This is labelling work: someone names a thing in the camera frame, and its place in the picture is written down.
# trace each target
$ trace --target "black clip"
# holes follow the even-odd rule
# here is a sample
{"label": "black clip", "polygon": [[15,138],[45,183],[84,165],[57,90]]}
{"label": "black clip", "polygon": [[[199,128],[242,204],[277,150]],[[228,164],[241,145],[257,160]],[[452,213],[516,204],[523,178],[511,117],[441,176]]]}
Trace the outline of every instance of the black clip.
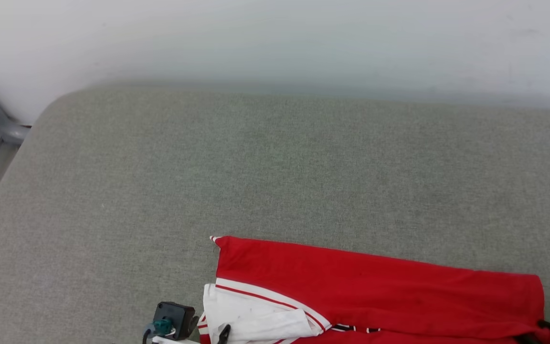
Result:
{"label": "black clip", "polygon": [[218,344],[227,344],[227,342],[229,342],[230,334],[231,334],[231,325],[226,324],[226,326],[220,333],[220,337],[218,337]]}

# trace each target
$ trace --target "white fabric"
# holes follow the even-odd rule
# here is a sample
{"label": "white fabric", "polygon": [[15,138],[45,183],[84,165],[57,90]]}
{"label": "white fabric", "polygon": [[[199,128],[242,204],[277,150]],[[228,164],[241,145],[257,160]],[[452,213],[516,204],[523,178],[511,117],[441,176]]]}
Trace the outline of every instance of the white fabric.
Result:
{"label": "white fabric", "polygon": [[229,344],[273,344],[315,335],[302,309],[253,298],[205,285],[203,307],[212,344],[226,324],[231,325]]}
{"label": "white fabric", "polygon": [[314,331],[314,335],[319,335],[323,333],[324,329],[330,328],[330,322],[328,322],[327,318],[323,315],[319,314],[311,307],[308,307],[308,305],[283,294],[279,294],[278,292],[258,287],[257,285],[233,281],[231,279],[223,279],[222,277],[216,278],[216,285],[218,286],[218,290],[222,292],[235,292],[246,296],[254,295],[252,298],[259,298],[258,301],[260,302],[269,300],[277,305],[286,305],[285,307],[288,307],[286,308],[288,311],[302,309],[308,316],[309,326],[311,326],[311,329]]}

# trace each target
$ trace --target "teal connector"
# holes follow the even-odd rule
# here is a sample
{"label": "teal connector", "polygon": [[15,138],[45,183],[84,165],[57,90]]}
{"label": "teal connector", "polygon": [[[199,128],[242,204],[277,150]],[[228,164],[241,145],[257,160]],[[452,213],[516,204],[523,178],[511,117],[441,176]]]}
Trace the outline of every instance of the teal connector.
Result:
{"label": "teal connector", "polygon": [[154,335],[168,335],[173,328],[173,323],[167,318],[156,320],[152,324],[154,325]]}

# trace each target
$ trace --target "white stripe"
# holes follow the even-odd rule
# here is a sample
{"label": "white stripe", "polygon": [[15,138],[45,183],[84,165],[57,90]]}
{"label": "white stripe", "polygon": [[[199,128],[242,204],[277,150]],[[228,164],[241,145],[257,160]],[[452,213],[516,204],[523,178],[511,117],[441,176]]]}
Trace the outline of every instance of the white stripe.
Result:
{"label": "white stripe", "polygon": [[[330,322],[328,322],[327,318],[325,318],[323,315],[316,312],[311,307],[308,307],[304,303],[298,302],[295,299],[292,299],[292,298],[289,298],[285,295],[279,294],[278,292],[274,292],[274,291],[271,291],[269,289],[262,288],[262,287],[257,287],[255,285],[251,285],[251,284],[247,284],[247,283],[241,283],[241,282],[233,281],[233,280],[230,280],[230,279],[221,279],[220,277],[216,278],[216,285],[221,285],[223,287],[228,287],[228,288],[232,288],[232,289],[236,289],[236,290],[240,290],[240,291],[250,292],[251,294],[264,296],[265,298],[269,298],[271,300],[287,303],[288,305],[300,308],[303,311],[305,311],[307,314],[310,314],[311,316],[313,316],[315,319],[317,319],[319,324],[321,324],[321,326],[324,327],[324,329],[328,330],[332,326],[330,324]],[[222,292],[226,292],[226,291],[230,292],[229,290],[225,290],[225,289],[221,289],[221,291]],[[254,298],[253,296],[246,295],[246,294],[240,294],[240,295],[243,295],[245,298]],[[316,324],[315,321],[312,318],[308,317],[308,320],[311,323],[313,323],[315,326],[319,327],[319,324]],[[319,328],[319,333],[318,334],[321,334],[321,333],[323,333],[323,331],[321,330],[321,328]]]}
{"label": "white stripe", "polygon": [[203,312],[203,314],[201,314],[201,316],[199,316],[199,322],[197,323],[197,325],[199,325],[201,323],[207,324],[207,318],[205,318],[205,312]]}

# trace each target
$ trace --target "gray fabric surface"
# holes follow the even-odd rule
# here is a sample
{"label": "gray fabric surface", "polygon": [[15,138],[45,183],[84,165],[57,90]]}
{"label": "gray fabric surface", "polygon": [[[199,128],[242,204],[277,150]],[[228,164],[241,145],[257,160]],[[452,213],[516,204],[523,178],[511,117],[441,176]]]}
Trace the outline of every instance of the gray fabric surface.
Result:
{"label": "gray fabric surface", "polygon": [[65,96],[0,185],[0,342],[138,343],[201,309],[209,235],[539,274],[550,320],[550,111]]}

